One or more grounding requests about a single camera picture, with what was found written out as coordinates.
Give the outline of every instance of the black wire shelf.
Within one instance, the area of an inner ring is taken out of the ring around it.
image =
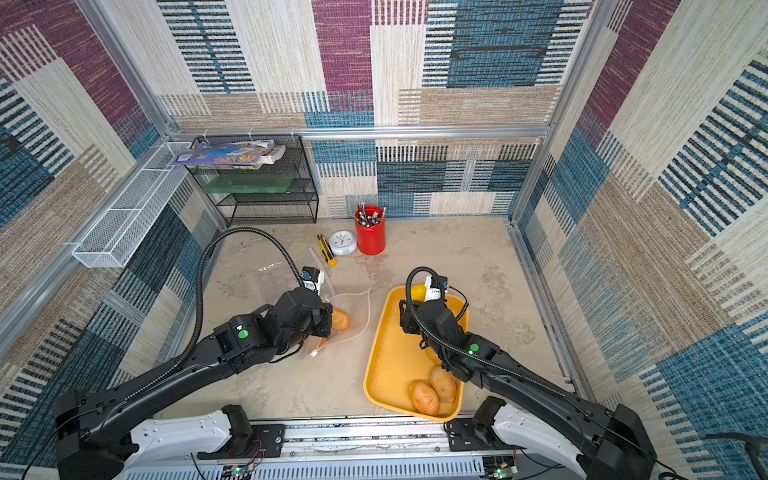
[[[228,226],[265,223],[316,223],[319,198],[301,137],[297,135],[198,137],[192,145],[193,147],[197,146],[202,141],[209,144],[222,144],[269,139],[274,139],[276,144],[286,146],[285,154],[274,164],[263,164],[257,170],[232,167],[210,168],[194,165],[187,167],[187,170],[201,187],[219,175],[293,175],[293,181],[286,189],[287,191],[282,193],[208,194]]]

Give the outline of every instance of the white alarm clock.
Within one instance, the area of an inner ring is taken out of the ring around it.
[[[349,255],[357,250],[357,239],[354,233],[349,230],[331,233],[331,236],[328,237],[328,244],[331,247],[331,252],[336,256]]]

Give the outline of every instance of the wire mesh rack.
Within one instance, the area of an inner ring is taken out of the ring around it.
[[[187,175],[184,167],[170,163],[189,146],[189,142],[167,142],[159,147],[72,255],[88,268],[126,266]]]
[[[196,166],[189,166],[187,169],[204,191],[205,186],[219,175],[257,177],[270,174],[289,174],[293,178],[286,191],[280,193],[208,193],[208,197],[221,212],[227,226],[317,222],[317,188],[312,178],[310,164],[306,158],[301,137],[298,135],[198,137],[192,146],[195,147],[202,141],[208,144],[222,144],[267,139],[274,139],[275,143],[286,146],[285,154],[274,164],[264,164],[258,170]]]

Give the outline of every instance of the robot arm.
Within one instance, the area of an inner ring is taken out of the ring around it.
[[[206,385],[269,362],[275,355],[291,355],[289,351],[295,346],[300,348],[310,335],[327,337],[332,314],[333,307],[322,303],[317,293],[298,287],[285,292],[274,306],[265,305],[250,314],[234,316],[216,327],[212,335],[194,345],[173,375],[140,395],[131,394],[167,371],[176,360],[113,389],[88,396],[72,391],[59,397],[55,409],[60,478],[113,478],[124,463],[132,463],[148,447],[144,435],[151,435],[136,430],[137,425]],[[208,446],[212,450],[208,452],[217,450],[222,442],[229,442],[226,447],[233,454],[245,451],[250,440],[250,424],[242,407],[228,406],[212,415],[219,419],[192,422],[195,428],[200,423],[213,433]],[[170,428],[175,434],[183,435],[175,426],[165,423],[159,428]],[[231,435],[233,431],[240,434]],[[197,451],[204,448],[205,445],[199,445]]]
[[[521,410],[489,399],[475,416],[478,436],[485,437],[488,444],[501,437],[505,443],[532,449],[537,446],[539,453],[588,480],[650,478],[656,454],[637,413],[623,405],[611,411],[581,399],[526,369],[486,338],[464,332],[445,305],[442,283],[439,299],[417,306],[411,297],[411,284],[422,271],[444,278],[427,267],[410,273],[405,305],[401,304],[403,330],[421,335],[422,348],[431,347],[442,367],[457,379],[510,399],[535,416],[521,415]],[[521,439],[534,439],[538,445],[522,445]]]

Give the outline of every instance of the red pen holder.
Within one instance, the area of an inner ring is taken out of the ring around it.
[[[366,205],[366,215],[368,217],[372,216],[375,212],[379,213],[377,215],[379,218],[384,214],[382,209],[373,205]],[[355,222],[355,228],[357,228],[357,250],[360,250],[365,255],[378,255],[383,252],[386,247],[385,222],[386,218],[382,218],[381,223],[373,227],[363,227]]]

